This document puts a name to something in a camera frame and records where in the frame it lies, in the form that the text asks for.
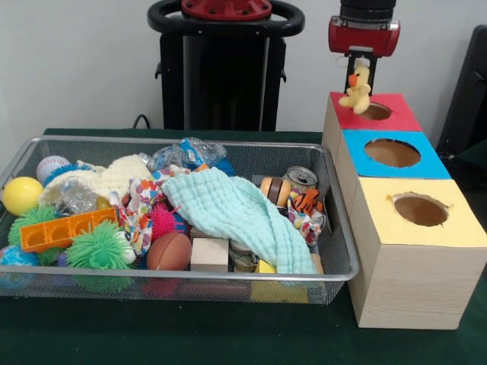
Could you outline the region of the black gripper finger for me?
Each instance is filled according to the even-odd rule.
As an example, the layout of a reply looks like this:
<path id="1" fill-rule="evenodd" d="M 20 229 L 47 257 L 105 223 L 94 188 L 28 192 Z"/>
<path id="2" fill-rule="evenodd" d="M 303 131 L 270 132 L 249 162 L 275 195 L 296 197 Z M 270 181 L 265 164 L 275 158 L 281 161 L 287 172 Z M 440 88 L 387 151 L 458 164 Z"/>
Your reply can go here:
<path id="1" fill-rule="evenodd" d="M 377 67 L 377 57 L 375 56 L 367 56 L 367 60 L 369 61 L 369 77 L 368 77 L 368 84 L 371 87 L 371 91 L 369 95 L 372 95 L 372 91 L 374 88 L 374 77 Z"/>
<path id="2" fill-rule="evenodd" d="M 345 76 L 345 89 L 350 87 L 349 76 L 354 73 L 356 56 L 348 55 L 347 72 Z"/>

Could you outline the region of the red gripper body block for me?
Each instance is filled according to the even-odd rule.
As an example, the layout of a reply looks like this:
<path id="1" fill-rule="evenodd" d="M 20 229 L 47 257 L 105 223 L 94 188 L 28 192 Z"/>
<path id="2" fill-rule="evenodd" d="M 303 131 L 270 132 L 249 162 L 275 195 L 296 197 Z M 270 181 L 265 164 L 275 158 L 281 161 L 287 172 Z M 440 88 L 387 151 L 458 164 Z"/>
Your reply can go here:
<path id="1" fill-rule="evenodd" d="M 365 52 L 375 57 L 390 57 L 396 49 L 400 31 L 399 21 L 382 24 L 330 21 L 329 49 L 335 53 Z"/>

